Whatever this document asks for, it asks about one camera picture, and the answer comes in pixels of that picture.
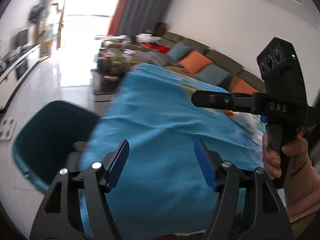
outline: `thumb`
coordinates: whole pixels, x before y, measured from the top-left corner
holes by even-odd
[[[287,156],[300,156],[308,153],[308,142],[306,139],[297,135],[294,141],[282,147],[282,151]]]

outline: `tiled floor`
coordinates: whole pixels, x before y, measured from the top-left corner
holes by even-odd
[[[90,69],[93,54],[63,48],[39,63],[23,82],[4,115],[18,120],[10,141],[0,141],[0,201],[28,239],[43,194],[23,177],[12,159],[12,144],[21,128],[47,103],[65,100],[93,110]]]

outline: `device handle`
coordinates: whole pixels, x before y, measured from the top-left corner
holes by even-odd
[[[293,170],[294,157],[286,156],[281,148],[283,145],[293,141],[297,136],[297,130],[292,127],[283,127],[279,124],[267,124],[266,130],[271,141],[272,149],[279,153],[281,158],[281,177],[275,178],[273,184],[276,189],[283,188],[284,184],[290,178]]]

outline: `television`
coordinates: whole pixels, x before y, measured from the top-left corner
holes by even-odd
[[[29,46],[29,29],[19,32],[16,37],[16,48],[22,46],[25,49]]]

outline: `plastic bin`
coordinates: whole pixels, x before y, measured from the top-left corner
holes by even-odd
[[[73,143],[87,141],[98,119],[96,114],[65,101],[47,104],[15,139],[15,163],[38,190],[46,193],[74,151]]]

